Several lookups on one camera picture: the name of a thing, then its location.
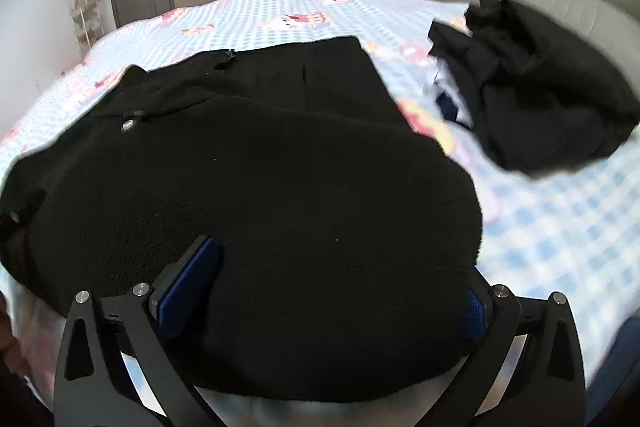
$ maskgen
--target black fabric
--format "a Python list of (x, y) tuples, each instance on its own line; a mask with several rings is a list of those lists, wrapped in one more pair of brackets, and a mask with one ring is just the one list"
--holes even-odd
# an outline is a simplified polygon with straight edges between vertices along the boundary
[(542, 13), (513, 0), (480, 0), (466, 25), (472, 37), (433, 23), (431, 54), (447, 61), (482, 148), (505, 169), (609, 156), (640, 121), (620, 72)]
[(152, 281), (201, 233), (222, 243), (219, 277), (170, 346), (196, 385), (359, 401), (459, 360), (473, 183), (409, 129), (356, 39), (129, 68), (18, 161), (1, 207), (36, 188), (47, 197), (2, 262), (61, 314), (79, 290)]

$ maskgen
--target blue gripper pad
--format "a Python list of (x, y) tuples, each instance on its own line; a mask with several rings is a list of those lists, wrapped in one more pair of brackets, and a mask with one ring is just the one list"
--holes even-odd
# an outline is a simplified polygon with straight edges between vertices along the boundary
[(484, 304), (474, 291), (470, 291), (466, 308), (465, 338), (476, 346), (484, 337), (487, 327)]
[(200, 235), (180, 260), (168, 266), (154, 282), (149, 311), (165, 339), (182, 332), (221, 264), (218, 242)]

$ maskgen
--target black garment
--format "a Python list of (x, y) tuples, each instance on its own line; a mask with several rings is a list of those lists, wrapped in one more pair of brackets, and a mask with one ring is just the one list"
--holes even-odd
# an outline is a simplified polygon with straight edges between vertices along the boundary
[(513, 0), (470, 6), (469, 37), (433, 23), (487, 156), (509, 170), (572, 167), (609, 156), (640, 121), (640, 104), (597, 50)]
[(201, 233), (222, 243), (222, 271), (171, 346), (196, 385), (359, 401), (459, 360), (474, 187), (409, 129), (356, 39), (132, 67), (18, 161), (0, 205), (39, 187), (2, 262), (61, 314), (82, 289), (152, 281)]

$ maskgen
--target black clothing pile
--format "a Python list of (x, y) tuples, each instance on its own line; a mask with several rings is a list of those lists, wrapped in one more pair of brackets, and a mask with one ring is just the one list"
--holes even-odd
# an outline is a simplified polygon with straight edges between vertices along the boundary
[(195, 385), (361, 401), (460, 359), (474, 186), (410, 130), (354, 38), (132, 66), (17, 162), (0, 208), (39, 189), (2, 263), (63, 315), (80, 290), (120, 295), (199, 234), (220, 241), (222, 270), (169, 346)]
[(433, 23), (489, 158), (508, 170), (575, 167), (609, 156), (640, 121), (640, 103), (597, 50), (513, 0), (466, 12), (470, 37)]

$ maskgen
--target bed sheet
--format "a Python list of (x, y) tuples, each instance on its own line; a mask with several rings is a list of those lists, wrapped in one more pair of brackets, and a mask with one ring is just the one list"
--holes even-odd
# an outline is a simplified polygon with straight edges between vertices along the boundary
[[(508, 285), (519, 296), (546, 299), (553, 291), (568, 296), (589, 382), (617, 328), (640, 305), (640, 132), (636, 128), (610, 158), (575, 172), (532, 179), (495, 166), (471, 133), (443, 121), (434, 101), (434, 79), (447, 70), (429, 54), (431, 21), (464, 28), (465, 9), (464, 4), (429, 0), (220, 0), (131, 23), (101, 39), (14, 126), (0, 144), (0, 180), (4, 182), (17, 158), (55, 140), (95, 105), (130, 64), (150, 70), (204, 50), (357, 36), (413, 129), (438, 140), (471, 174), (484, 219), (479, 253), (484, 277), (491, 284)], [(34, 384), (50, 404), (63, 319), (3, 267), (0, 291), (9, 301)], [(515, 359), (514, 351), (496, 389)], [(127, 367), (152, 404), (136, 364), (128, 360)], [(384, 405), (336, 405), (325, 412), (336, 422), (349, 418), (351, 425), (359, 425), (358, 418), (362, 425), (400, 425), (399, 411), (411, 409), (411, 403), (415, 413), (408, 413), (406, 421), (412, 414), (419, 417), (432, 402), (426, 390), (442, 387), (447, 379), (450, 375), (437, 385), (405, 390)], [(286, 425), (291, 418), (292, 409), (274, 401), (249, 403), (215, 393), (209, 399), (225, 411), (229, 425), (244, 425), (242, 415), (253, 415), (254, 423), (246, 425)], [(297, 405), (306, 425), (314, 425), (316, 406)], [(365, 419), (372, 411), (377, 412), (375, 422)]]

